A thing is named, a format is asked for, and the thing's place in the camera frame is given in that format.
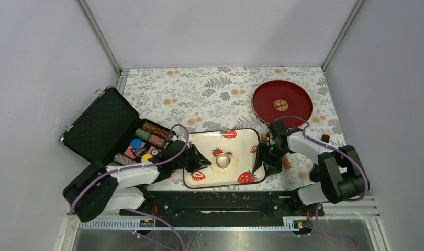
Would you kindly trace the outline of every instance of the red round tray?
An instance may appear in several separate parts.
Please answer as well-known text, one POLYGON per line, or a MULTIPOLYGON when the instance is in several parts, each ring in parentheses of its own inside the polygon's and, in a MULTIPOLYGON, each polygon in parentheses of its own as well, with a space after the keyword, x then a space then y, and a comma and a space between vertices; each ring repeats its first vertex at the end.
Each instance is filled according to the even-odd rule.
MULTIPOLYGON (((252 95, 252 107, 255 114, 270 124, 284 115, 294 115, 305 120, 312 114, 312 100, 298 85, 284 80, 272 80, 260 85, 252 95)), ((303 121, 284 118, 289 128, 298 127, 303 121)))

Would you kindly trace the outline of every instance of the white wall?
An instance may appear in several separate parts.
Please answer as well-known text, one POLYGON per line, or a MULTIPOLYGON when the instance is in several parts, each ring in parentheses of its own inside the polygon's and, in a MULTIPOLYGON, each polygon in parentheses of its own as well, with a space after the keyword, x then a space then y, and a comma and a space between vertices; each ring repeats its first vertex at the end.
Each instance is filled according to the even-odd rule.
POLYGON ((366 1, 327 70, 393 250, 424 250, 424 0, 366 1))
POLYGON ((119 64, 320 66, 355 0, 87 0, 119 64))
POLYGON ((0 0, 0 250, 53 249, 87 165, 60 125, 114 80, 76 1, 0 0))

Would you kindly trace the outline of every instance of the cable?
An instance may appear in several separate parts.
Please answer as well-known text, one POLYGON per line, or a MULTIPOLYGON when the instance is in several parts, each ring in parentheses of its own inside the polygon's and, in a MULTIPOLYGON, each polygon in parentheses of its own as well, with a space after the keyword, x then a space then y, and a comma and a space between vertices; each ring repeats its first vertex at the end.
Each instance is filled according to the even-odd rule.
MULTIPOLYGON (((346 155, 344 152, 342 152, 342 151, 341 151, 341 150, 339 150, 338 148, 333 147, 333 146, 331 146, 331 145, 329 145, 329 144, 326 144, 325 142, 320 142, 320 141, 318 141, 318 140, 316 140, 316 139, 314 139, 314 138, 309 137, 308 135, 306 135, 306 129, 310 126, 310 123, 309 123, 308 121, 306 121, 305 119, 300 118, 300 117, 298 117, 298 116, 294 116, 294 115, 285 115, 285 116, 281 116, 281 117, 277 118, 275 121, 280 120, 280 119, 283 119, 283 118, 296 118, 296 119, 299 119, 299 120, 301 120, 301 121, 305 122, 305 123, 306 123, 306 125, 305 125, 305 127, 303 127, 303 137, 304 137, 304 138, 306 138, 306 139, 308 139, 308 140, 310 140, 310 141, 312 141, 312 142, 316 143, 317 145, 324 146, 324 147, 326 147, 326 148, 328 148, 328 149, 331 149, 331 150, 333 150, 333 151, 335 151, 335 152, 339 153, 339 154, 340 154, 340 155, 342 155, 344 158, 346 158, 347 160, 349 160, 349 162, 351 162, 351 163, 352 163, 352 165, 354 165, 354 166, 355 166, 355 167, 359 170, 360 175, 362 176, 362 179, 363 179, 363 182, 364 182, 364 190, 363 190, 363 193, 362 193, 362 195, 361 195, 361 196, 359 196, 358 198, 355 198, 355 199, 348 199, 348 200, 346 200, 346 201, 351 201, 351 202, 354 202, 354 201, 360 201, 360 200, 362 200, 362 199, 366 196, 366 194, 367 194, 367 192, 368 192, 368 190, 369 190, 369 186, 368 186, 368 183, 367 183, 366 174, 364 173, 364 171, 363 171, 363 169, 360 167, 360 165, 359 165, 359 164, 357 164, 357 162, 355 162, 355 161, 354 161, 351 157, 349 157, 348 155, 346 155)), ((337 233, 326 233, 326 232, 325 232, 325 231, 321 228, 320 223, 318 222, 318 209, 319 209, 319 207, 320 207, 320 206, 321 206, 321 203, 318 203, 318 205, 317 205, 317 209, 315 210, 315 222, 317 223, 317 226, 318 226, 318 228, 320 229, 321 233, 317 233, 317 234, 314 234, 314 235, 322 234, 322 235, 324 235, 324 236, 325 236, 325 237, 326 237, 326 238, 327 238, 330 242, 332 242, 332 243, 334 243, 335 245, 337 245, 337 246, 339 246, 339 247, 342 247, 342 248, 346 248, 346 249, 350 249, 350 250, 358 249, 360 246, 359 246, 358 242, 357 242, 354 238, 349 237, 349 236, 347 236, 347 235, 343 235, 343 234, 337 234, 337 233), (346 238, 348 238, 349 240, 351 240, 352 242, 354 242, 354 243, 355 243, 355 247, 348 247, 348 246, 341 245, 340 243, 337 243, 336 241, 334 241, 333 239, 331 239, 331 238, 329 237, 329 235, 339 235, 339 236, 346 237, 346 238)))
POLYGON ((325 231, 323 231, 323 229, 320 226, 320 222, 318 222, 318 209, 320 208, 320 206, 321 206, 321 203, 318 203, 317 209, 315 210, 315 222, 317 223, 317 226, 318 226, 318 228, 320 229, 320 232, 321 232, 321 233, 318 233, 318 234, 324 235, 330 242, 334 243, 335 245, 337 245, 339 247, 346 248, 346 249, 349 249, 349 250, 359 249, 360 245, 354 238, 347 236, 347 235, 340 234, 341 236, 346 237, 346 238, 350 239, 353 243, 355 243, 354 247, 348 247, 348 246, 344 246, 344 245, 334 241, 333 239, 331 239, 329 237, 329 235, 334 235, 334 233, 326 233, 325 231))
POLYGON ((306 222, 308 222, 312 218, 312 210, 309 210, 308 217, 306 217, 306 222))
MULTIPOLYGON (((180 236, 180 234, 175 230, 175 228, 174 227, 172 227, 167 221, 165 221, 165 220, 163 220, 162 218, 160 218, 160 217, 157 217, 157 216, 154 216, 154 215, 150 215, 150 214, 147 214, 147 213, 143 213, 143 212, 140 212, 140 211, 137 211, 137 210, 134 210, 134 209, 126 209, 127 211, 130 211, 130 212, 132 212, 132 213, 136 213, 136 214, 140 214, 140 215, 143 215, 143 216, 148 216, 148 217, 152 217, 152 219, 155 219, 155 220, 158 220, 158 221, 161 221, 162 223, 164 223, 166 226, 168 226, 174 233, 175 233, 175 235, 176 235, 176 237, 180 240, 180 243, 181 243, 181 250, 186 250, 186 245, 184 245, 184 241, 183 241, 183 239, 181 238, 181 236, 180 236)), ((171 251, 179 251, 179 250, 177 250, 177 249, 173 249, 173 248, 171 248, 171 247, 168 247, 168 246, 166 246, 166 245, 164 245, 163 243, 161 243, 161 242, 159 242, 159 241, 157 241, 157 240, 154 240, 154 239, 152 239, 152 238, 150 238, 150 237, 147 237, 147 236, 145 236, 145 235, 140 235, 141 237, 143 237, 143 238, 145 238, 145 239, 147 239, 147 240, 149 240, 149 241, 151 241, 151 242, 154 242, 154 243, 156 243, 156 244, 158 244, 158 245, 160 245, 160 246, 162 246, 162 247, 165 247, 165 248, 167 248, 168 250, 171 250, 171 251)))
POLYGON ((279 119, 283 119, 283 118, 296 118, 296 119, 299 119, 299 120, 301 120, 301 121, 305 122, 305 123, 306 123, 306 126, 303 128, 303 137, 305 137, 305 138, 307 138, 308 140, 310 140, 310 141, 312 141, 312 142, 316 143, 317 145, 324 146, 324 147, 326 147, 326 148, 328 148, 328 149, 331 149, 331 150, 333 150, 333 151, 335 151, 335 152, 339 153, 339 154, 340 154, 340 155, 342 155, 344 158, 346 158, 347 160, 349 160, 349 162, 351 162, 351 163, 352 163, 352 165, 354 165, 354 166, 355 166, 355 167, 359 170, 359 173, 360 173, 360 175, 362 176, 362 179, 363 179, 363 182, 364 182, 364 190, 363 190, 363 193, 362 193, 362 195, 361 195, 360 197, 358 197, 358 198, 355 198, 355 199, 349 199, 349 200, 346 200, 346 201, 360 201, 360 200, 362 200, 362 199, 366 196, 366 194, 367 194, 367 192, 368 192, 368 190, 369 190, 369 186, 368 186, 368 184, 367 184, 366 174, 364 173, 364 171, 363 171, 363 169, 360 167, 360 165, 359 165, 359 164, 357 164, 357 162, 355 162, 355 161, 354 161, 351 157, 349 157, 348 155, 346 155, 346 153, 344 153, 344 152, 340 151, 338 148, 335 148, 335 147, 333 147, 333 146, 331 146, 331 145, 329 145, 329 144, 326 144, 325 142, 320 142, 320 141, 318 141, 318 140, 316 140, 316 139, 314 139, 314 138, 309 137, 308 135, 306 135, 306 129, 310 126, 310 123, 309 123, 308 121, 306 121, 306 120, 304 120, 304 119, 302 119, 302 118, 300 118, 300 117, 298 117, 298 116, 294 116, 294 115, 285 115, 285 116, 281 116, 281 117, 277 118, 275 121, 277 121, 277 120, 279 120, 279 119))
MULTIPOLYGON (((355 244, 355 247, 346 247, 347 249, 358 249, 359 243, 352 237, 345 235, 345 234, 340 234, 340 233, 332 233, 332 232, 327 232, 327 235, 332 235, 332 236, 341 236, 344 237, 350 241, 352 241, 355 244)), ((312 236, 317 236, 317 235, 324 235, 324 233, 310 233, 310 234, 302 234, 302 235, 295 235, 295 234, 281 234, 281 236, 286 236, 286 237, 299 237, 299 238, 305 238, 305 237, 312 237, 312 236)))
MULTIPOLYGON (((152 215, 155 216, 157 214, 157 210, 156 210, 156 206, 153 205, 152 207, 152 215)), ((155 227, 155 219, 152 218, 152 222, 153 222, 153 227, 155 227)))
POLYGON ((182 124, 175 124, 170 128, 170 134, 171 136, 173 136, 173 128, 174 127, 181 127, 183 128, 183 130, 186 132, 186 143, 183 145, 183 148, 181 148, 181 150, 175 154, 175 156, 165 160, 165 161, 161 161, 159 163, 152 163, 152 164, 147 164, 147 165, 142 165, 142 164, 134 164, 134 165, 128 165, 128 166, 123 166, 122 168, 120 168, 119 170, 111 170, 108 172, 105 172, 101 175, 99 175, 98 177, 96 177, 94 180, 92 180, 92 182, 90 182, 81 192, 78 196, 76 196, 75 200, 73 200, 72 205, 70 206, 70 211, 69 214, 70 215, 74 215, 75 214, 75 206, 78 203, 78 201, 83 197, 83 195, 92 187, 94 186, 96 183, 98 183, 98 181, 100 181, 102 178, 106 177, 107 175, 116 173, 116 172, 122 172, 122 171, 126 171, 126 170, 131 170, 131 169, 135 169, 135 168, 147 168, 147 167, 151 167, 151 166, 158 166, 158 165, 164 165, 174 159, 176 159, 178 156, 180 156, 184 150, 187 148, 187 145, 189 144, 189 132, 187 130, 187 128, 182 125, 182 124))

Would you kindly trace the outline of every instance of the gold center emblem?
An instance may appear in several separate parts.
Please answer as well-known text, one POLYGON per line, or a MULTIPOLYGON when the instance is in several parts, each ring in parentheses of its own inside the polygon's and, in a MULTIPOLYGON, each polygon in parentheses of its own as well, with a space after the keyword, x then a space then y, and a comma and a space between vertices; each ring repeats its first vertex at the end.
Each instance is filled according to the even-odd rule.
POLYGON ((274 107, 275 107, 275 109, 277 109, 279 111, 285 111, 285 110, 288 109, 289 105, 287 104, 286 101, 279 99, 279 100, 274 102, 274 107))

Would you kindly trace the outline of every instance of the table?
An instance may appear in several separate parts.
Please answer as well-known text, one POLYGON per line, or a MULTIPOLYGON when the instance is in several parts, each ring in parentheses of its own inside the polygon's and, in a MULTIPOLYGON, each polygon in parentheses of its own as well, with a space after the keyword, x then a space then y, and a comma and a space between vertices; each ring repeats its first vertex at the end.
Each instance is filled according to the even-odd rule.
MULTIPOLYGON (((275 79, 293 82, 311 97, 313 112, 307 133, 320 138, 330 133, 330 144, 345 145, 343 129, 320 67, 209 67, 130 69, 123 95, 144 118, 170 127, 180 123, 198 131, 254 128, 267 132, 251 106, 252 94, 261 84, 275 79)), ((311 184, 312 161, 300 154, 288 155, 292 168, 259 184, 195 190, 292 191, 311 184)), ((151 184, 148 190, 191 190, 183 183, 182 170, 151 184)))

